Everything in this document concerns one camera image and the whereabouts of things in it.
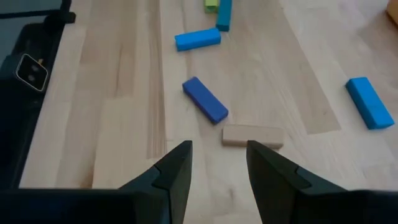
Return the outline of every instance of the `wood grain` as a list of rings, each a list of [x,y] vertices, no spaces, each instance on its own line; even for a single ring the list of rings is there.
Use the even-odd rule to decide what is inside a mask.
[[[368,131],[344,84],[367,76],[398,117],[398,31],[388,0],[235,0],[221,45],[177,52],[214,27],[202,1],[73,1],[21,187],[118,188],[193,141],[185,223],[260,223],[246,153],[224,125],[281,127],[283,156],[347,189],[398,190],[398,128]],[[229,109],[213,126],[181,84]]]
[[[271,149],[284,145],[284,130],[250,125],[226,125],[223,128],[223,145],[246,147],[248,140],[255,140]]]

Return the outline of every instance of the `green wooden block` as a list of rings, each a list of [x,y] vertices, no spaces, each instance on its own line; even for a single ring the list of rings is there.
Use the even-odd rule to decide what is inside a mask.
[[[218,0],[205,0],[205,13],[217,13]]]

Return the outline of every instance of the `blue wooden block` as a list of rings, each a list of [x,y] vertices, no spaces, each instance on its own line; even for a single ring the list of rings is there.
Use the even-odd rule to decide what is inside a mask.
[[[183,83],[182,88],[213,124],[227,117],[228,110],[197,77]]]
[[[221,43],[221,34],[217,28],[199,30],[174,37],[178,51]]]
[[[229,31],[231,22],[232,0],[221,0],[218,6],[218,16],[216,27],[220,31]]]
[[[368,78],[352,78],[347,82],[346,88],[368,129],[382,129],[394,124]]]

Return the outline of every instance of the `wooden table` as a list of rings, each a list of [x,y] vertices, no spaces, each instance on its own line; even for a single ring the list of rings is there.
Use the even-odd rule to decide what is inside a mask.
[[[193,140],[185,223],[260,223],[246,152],[225,124],[285,129],[279,151],[347,189],[398,189],[398,128],[368,131],[344,88],[367,76],[398,119],[398,31],[387,0],[234,0],[218,46],[203,1],[74,0],[21,187],[118,188]],[[229,109],[213,126],[183,94],[199,79]]]

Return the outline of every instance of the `toy block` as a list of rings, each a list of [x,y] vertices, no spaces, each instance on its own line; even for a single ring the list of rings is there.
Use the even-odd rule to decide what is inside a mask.
[[[217,28],[199,30],[174,37],[178,51],[195,49],[221,43],[221,34]]]
[[[218,10],[218,0],[205,0],[205,13],[216,13]]]
[[[249,125],[226,125],[223,129],[223,145],[246,147],[248,140],[255,140],[271,149],[284,145],[284,130]]]
[[[213,124],[227,117],[228,110],[197,77],[183,83],[182,88]]]
[[[398,1],[390,0],[386,11],[390,15],[391,19],[398,24]]]
[[[232,0],[221,0],[218,7],[218,17],[216,27],[219,31],[229,31],[231,22]]]
[[[352,78],[347,82],[346,88],[368,129],[382,129],[394,124],[368,78]]]

